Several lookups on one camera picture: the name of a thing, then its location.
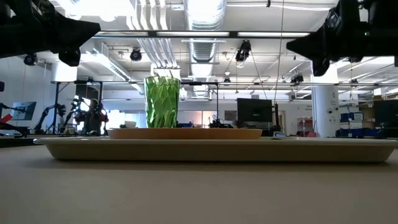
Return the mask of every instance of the ceiling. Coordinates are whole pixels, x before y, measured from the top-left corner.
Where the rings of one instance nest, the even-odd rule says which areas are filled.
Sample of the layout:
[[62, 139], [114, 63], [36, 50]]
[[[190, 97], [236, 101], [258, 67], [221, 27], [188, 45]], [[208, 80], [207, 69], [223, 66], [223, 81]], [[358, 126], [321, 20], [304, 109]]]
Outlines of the ceiling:
[[[61, 4], [66, 0], [53, 0], [52, 3], [56, 9], [65, 13]], [[316, 31], [324, 22], [328, 11], [336, 5], [337, 0], [272, 0], [272, 7], [265, 7], [267, 1], [247, 1], [247, 0], [227, 0], [226, 14], [222, 30], [238, 30], [238, 31], [299, 31], [311, 32]], [[167, 3], [167, 25], [170, 30], [186, 30], [185, 14], [181, 10], [183, 7], [182, 0], [166, 0]], [[361, 17], [366, 18], [366, 13], [361, 12]], [[99, 16], [82, 16], [81, 20], [99, 22], [102, 30], [128, 30], [126, 25], [126, 17], [118, 16], [113, 22], [102, 21]], [[182, 39], [172, 39], [175, 58], [181, 68], [180, 75], [185, 81], [189, 81], [190, 65], [188, 45], [181, 41]], [[242, 39], [225, 39], [225, 43], [218, 45], [215, 62], [213, 66], [210, 82], [219, 81], [225, 77], [225, 72], [230, 72], [232, 82], [283, 82], [290, 81], [292, 75], [301, 73], [305, 81], [310, 81], [311, 69], [310, 61], [286, 49], [286, 43], [289, 40], [279, 39], [249, 39], [252, 47], [252, 54], [246, 60], [243, 68], [236, 68], [234, 60], [235, 50], [240, 46]], [[116, 65], [122, 67], [128, 72], [132, 80], [142, 81], [149, 76], [151, 62], [143, 53], [140, 62], [132, 62], [129, 58], [133, 47], [140, 47], [137, 39], [132, 38], [112, 38], [112, 39], [92, 39], [95, 45], [104, 43], [109, 48], [109, 58]], [[39, 57], [47, 60], [57, 61], [57, 57], [39, 54]], [[366, 63], [342, 64], [338, 69], [339, 81], [348, 81], [364, 73], [377, 71], [385, 66], [394, 63], [391, 58], [372, 58]], [[388, 71], [377, 74], [362, 82], [379, 82], [381, 80], [395, 81], [398, 70], [391, 68]], [[81, 65], [78, 68], [78, 76], [80, 78], [93, 77], [96, 80], [120, 80], [109, 69], [97, 62], [88, 60], [82, 56]], [[134, 90], [130, 85], [109, 85], [109, 90]], [[222, 88], [236, 88], [236, 86], [222, 86]], [[261, 86], [239, 86], [245, 89], [258, 89]], [[289, 89], [290, 87], [280, 87], [280, 89]]]

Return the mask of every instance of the table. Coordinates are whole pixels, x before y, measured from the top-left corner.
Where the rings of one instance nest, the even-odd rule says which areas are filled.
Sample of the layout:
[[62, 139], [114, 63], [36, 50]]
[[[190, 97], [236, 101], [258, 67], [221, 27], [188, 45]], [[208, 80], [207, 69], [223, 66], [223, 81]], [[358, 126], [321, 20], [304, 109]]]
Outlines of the table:
[[0, 149], [0, 223], [398, 223], [382, 164], [67, 162]]

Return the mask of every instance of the white ceiling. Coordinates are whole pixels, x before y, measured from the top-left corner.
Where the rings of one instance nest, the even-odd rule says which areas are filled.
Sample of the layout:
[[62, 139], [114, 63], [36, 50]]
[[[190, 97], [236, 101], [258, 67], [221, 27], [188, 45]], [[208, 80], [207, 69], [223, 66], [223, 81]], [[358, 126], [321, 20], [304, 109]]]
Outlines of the white ceiling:
[[[53, 0], [52, 3], [56, 5], [56, 9], [64, 13], [62, 7], [57, 6], [57, 1]], [[336, 5], [338, 0], [286, 0], [285, 6], [295, 6], [304, 8], [323, 7], [330, 8]], [[310, 32], [316, 31], [324, 22], [328, 11], [308, 11], [308, 10], [293, 10], [282, 9], [282, 0], [272, 0], [274, 7], [259, 6], [264, 5], [267, 1], [246, 1], [246, 0], [227, 0], [226, 15], [223, 24], [223, 30], [260, 30], [260, 31], [302, 31]], [[166, 0], [168, 5], [179, 6], [183, 3], [182, 0]], [[98, 16], [83, 16], [81, 20], [99, 22], [102, 30], [128, 30], [126, 25], [126, 18], [119, 16], [113, 22], [104, 22]], [[184, 11], [174, 11], [172, 7], [167, 8], [167, 22], [171, 30], [185, 30], [185, 16]], [[253, 62], [253, 57], [250, 56], [243, 68], [236, 68], [234, 61], [234, 52], [241, 44], [241, 39], [226, 39], [226, 43], [219, 44], [216, 62], [219, 65], [214, 65], [213, 76], [210, 81], [222, 81], [224, 72], [230, 72], [231, 81], [235, 82], [254, 82], [258, 81], [258, 76], [262, 80], [283, 81], [282, 77], [287, 82], [293, 74], [288, 74], [288, 71], [302, 63], [306, 59], [289, 52], [285, 46], [289, 40], [270, 40], [270, 39], [251, 39], [252, 52], [254, 60], [256, 61], [257, 70]], [[143, 53], [141, 62], [132, 62], [129, 59], [130, 52], [133, 47], [139, 47], [136, 39], [93, 39], [96, 45], [104, 43], [109, 47], [109, 57], [119, 64], [123, 69], [128, 71], [133, 80], [143, 80], [149, 75], [150, 65], [148, 58]], [[181, 77], [186, 77], [190, 73], [188, 47], [181, 42], [181, 39], [172, 39], [174, 54], [177, 59], [178, 65], [181, 67]], [[386, 65], [391, 64], [391, 60], [372, 60], [364, 65], [355, 68], [353, 71], [348, 69], [351, 65], [339, 68], [339, 80], [345, 81], [351, 77], [355, 77], [364, 73], [376, 71]], [[306, 80], [310, 79], [310, 62], [303, 63], [298, 71], [302, 73]], [[392, 69], [387, 73], [381, 73], [369, 79], [370, 82], [378, 82], [387, 78], [393, 78], [397, 75], [398, 70]], [[117, 77], [105, 67], [98, 63], [90, 61], [82, 61], [78, 69], [80, 77], [94, 77], [96, 80], [115, 80]], [[108, 86], [108, 89], [133, 89], [130, 86], [118, 87]], [[248, 88], [260, 88], [260, 86], [249, 86]]]

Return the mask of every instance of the ventilation duct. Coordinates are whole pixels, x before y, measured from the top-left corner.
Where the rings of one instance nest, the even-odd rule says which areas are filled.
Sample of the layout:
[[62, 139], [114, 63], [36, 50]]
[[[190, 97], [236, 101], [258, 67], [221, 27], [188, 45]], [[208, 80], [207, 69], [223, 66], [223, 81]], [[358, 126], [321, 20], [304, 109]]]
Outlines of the ventilation duct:
[[[226, 0], [185, 0], [185, 17], [187, 18], [188, 30], [220, 30], [223, 25]], [[190, 60], [196, 62], [191, 65], [192, 76], [195, 81], [205, 82], [211, 75], [217, 51], [217, 43], [190, 42]], [[195, 86], [193, 90], [196, 95], [206, 95], [206, 89]]]

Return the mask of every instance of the white tray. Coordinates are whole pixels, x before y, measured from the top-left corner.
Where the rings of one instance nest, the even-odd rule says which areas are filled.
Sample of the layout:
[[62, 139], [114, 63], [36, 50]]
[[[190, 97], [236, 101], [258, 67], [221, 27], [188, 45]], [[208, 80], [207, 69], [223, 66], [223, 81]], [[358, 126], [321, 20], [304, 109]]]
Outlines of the white tray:
[[111, 140], [43, 138], [57, 159], [111, 161], [382, 162], [395, 140], [261, 138], [258, 140]]

